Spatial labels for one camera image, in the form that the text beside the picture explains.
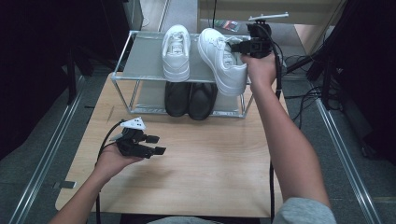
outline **person's left hand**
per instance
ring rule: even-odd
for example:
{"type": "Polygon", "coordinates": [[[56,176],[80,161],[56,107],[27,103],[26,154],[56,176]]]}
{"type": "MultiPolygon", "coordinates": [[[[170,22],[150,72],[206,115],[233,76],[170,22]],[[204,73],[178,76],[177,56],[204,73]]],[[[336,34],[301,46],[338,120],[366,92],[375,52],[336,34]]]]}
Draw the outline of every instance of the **person's left hand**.
{"type": "Polygon", "coordinates": [[[126,166],[142,160],[143,158],[122,156],[117,145],[111,144],[102,151],[93,173],[108,182],[126,166]]]}

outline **shelf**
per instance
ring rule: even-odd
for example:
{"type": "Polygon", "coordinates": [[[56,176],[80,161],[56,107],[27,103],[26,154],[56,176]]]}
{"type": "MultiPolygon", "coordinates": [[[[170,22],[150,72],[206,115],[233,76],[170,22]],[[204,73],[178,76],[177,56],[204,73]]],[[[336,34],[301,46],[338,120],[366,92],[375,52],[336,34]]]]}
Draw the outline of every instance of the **shelf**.
{"type": "MultiPolygon", "coordinates": [[[[164,33],[131,31],[120,56],[116,71],[122,59],[127,58],[123,72],[114,72],[111,79],[130,114],[166,114],[164,106],[165,78],[163,75],[163,37],[164,33]],[[129,55],[127,47],[133,46],[129,55]],[[118,81],[134,80],[134,92],[130,103],[123,95],[118,81]]],[[[197,42],[199,34],[190,34],[190,78],[186,82],[215,83],[212,70],[201,59],[197,42]]],[[[211,116],[245,118],[253,97],[250,96],[245,106],[244,95],[229,97],[218,93],[218,97],[211,116]]]]}

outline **gray sleeve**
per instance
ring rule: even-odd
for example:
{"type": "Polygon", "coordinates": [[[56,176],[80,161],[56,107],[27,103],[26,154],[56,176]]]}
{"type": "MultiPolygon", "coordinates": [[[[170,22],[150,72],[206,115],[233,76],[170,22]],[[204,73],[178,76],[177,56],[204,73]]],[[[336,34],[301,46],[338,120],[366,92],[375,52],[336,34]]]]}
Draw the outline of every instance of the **gray sleeve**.
{"type": "Polygon", "coordinates": [[[290,198],[279,209],[276,223],[336,223],[332,210],[317,201],[304,198],[290,198]]]}

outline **shoe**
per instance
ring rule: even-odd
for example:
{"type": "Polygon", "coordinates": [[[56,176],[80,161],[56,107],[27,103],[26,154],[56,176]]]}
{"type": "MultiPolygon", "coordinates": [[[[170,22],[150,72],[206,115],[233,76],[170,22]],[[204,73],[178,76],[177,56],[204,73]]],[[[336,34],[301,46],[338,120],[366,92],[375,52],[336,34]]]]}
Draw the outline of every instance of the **shoe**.
{"type": "Polygon", "coordinates": [[[195,120],[203,120],[213,112],[218,88],[215,83],[193,83],[189,105],[189,116],[195,120]]]}
{"type": "Polygon", "coordinates": [[[248,67],[239,60],[239,55],[231,52],[229,44],[241,42],[236,37],[226,38],[219,31],[206,28],[198,38],[198,52],[212,69],[219,92],[226,96],[244,93],[248,67]]]}
{"type": "Polygon", "coordinates": [[[182,25],[172,26],[163,38],[163,74],[170,82],[190,77],[190,36],[182,25]]]}
{"type": "Polygon", "coordinates": [[[191,83],[166,82],[165,111],[172,117],[181,117],[189,111],[191,83]]]}

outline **person's right arm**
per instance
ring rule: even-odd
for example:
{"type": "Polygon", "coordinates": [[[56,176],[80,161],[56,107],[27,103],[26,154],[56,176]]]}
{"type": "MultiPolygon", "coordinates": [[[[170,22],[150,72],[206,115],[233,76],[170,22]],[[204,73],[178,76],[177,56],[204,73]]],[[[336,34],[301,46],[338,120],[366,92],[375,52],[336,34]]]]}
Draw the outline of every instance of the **person's right arm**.
{"type": "Polygon", "coordinates": [[[276,78],[274,58],[274,54],[262,59],[241,56],[247,63],[250,88],[262,118],[283,200],[307,198],[330,207],[317,154],[291,121],[272,89],[276,78]]]}

